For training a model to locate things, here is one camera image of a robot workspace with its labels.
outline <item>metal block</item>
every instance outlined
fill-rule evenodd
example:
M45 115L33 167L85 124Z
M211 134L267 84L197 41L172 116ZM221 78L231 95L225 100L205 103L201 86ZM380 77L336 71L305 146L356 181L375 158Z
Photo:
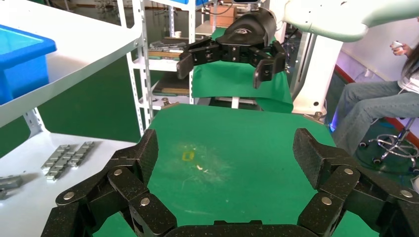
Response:
M60 159L67 151L70 150L70 145L60 145L55 149L54 153L45 161L41 166L41 169L44 173L47 173L54 164Z
M56 180L60 177L61 173L64 171L64 168L54 166L52 167L49 172L45 175L47 180Z
M63 156L55 162L55 164L50 167L48 172L45 174L47 180L56 180L60 177L62 172L67 167L67 163L75 155L74 152L66 152Z
M87 153L94 147L94 142L85 142L76 151L75 155L68 161L68 165L71 167L77 167L81 164Z
M7 194L7 191L6 190L1 190L0 191L0 200L4 200L4 199L6 199L6 194Z
M10 175L7 177L0 177L0 189L14 189L19 188L23 183L20 175Z

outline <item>screw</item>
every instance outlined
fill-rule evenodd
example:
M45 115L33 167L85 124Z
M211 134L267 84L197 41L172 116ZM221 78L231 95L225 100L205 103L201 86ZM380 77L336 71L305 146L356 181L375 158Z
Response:
M115 170L114 175L120 175L120 174L122 174L122 170L120 169Z
M74 197L74 192L68 192L64 195L64 200L68 200Z
M150 200L148 199L148 197L143 198L140 202L142 206L147 206L149 203L150 203Z
M322 197L322 203L329 206L329 205L332 204L332 200L330 200L330 198L328 198L328 197Z
M400 191L400 193L401 193L403 196L407 197L407 198L413 198L412 193L411 193L411 192L409 192L409 191L402 190L402 191Z
M351 169L345 169L345 173L347 173L347 174L353 174L353 171Z

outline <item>green table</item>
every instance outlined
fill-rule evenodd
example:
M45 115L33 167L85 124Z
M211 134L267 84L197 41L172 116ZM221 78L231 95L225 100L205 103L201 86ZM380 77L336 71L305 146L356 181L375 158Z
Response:
M217 28L215 39L225 28ZM265 111L291 113L293 101L285 73L278 73L272 81L253 88L255 68L244 63L213 62L196 66L192 92L194 97L252 97Z
M193 105L161 110L151 124L160 149L149 189L179 226L214 220L295 224L316 193L293 157L293 136L301 127L334 145L326 127L298 115ZM96 237L116 233L134 236L118 214ZM334 237L353 236L378 234L347 213Z

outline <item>cardboard box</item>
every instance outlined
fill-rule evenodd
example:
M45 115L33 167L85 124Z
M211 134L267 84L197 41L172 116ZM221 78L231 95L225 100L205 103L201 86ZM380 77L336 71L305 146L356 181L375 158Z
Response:
M214 7L211 7L211 12L216 13L214 11ZM217 12L222 13L221 15L217 15L217 26L218 27L229 27L231 24L233 24L234 20L236 19L236 12L237 9L235 7L229 8L229 6L218 6ZM214 21L214 15L209 15L209 21L211 22L211 26Z

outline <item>blue bin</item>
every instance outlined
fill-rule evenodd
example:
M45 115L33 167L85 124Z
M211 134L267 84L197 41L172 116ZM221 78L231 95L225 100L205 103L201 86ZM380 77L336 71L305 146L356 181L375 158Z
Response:
M180 3L183 3L183 4L188 4L188 2L189 2L189 0L172 0L172 1L180 2ZM202 5L203 2L206 3L207 1L209 1L209 0L196 0L196 5L197 6Z
M51 39L0 25L0 105L48 84Z

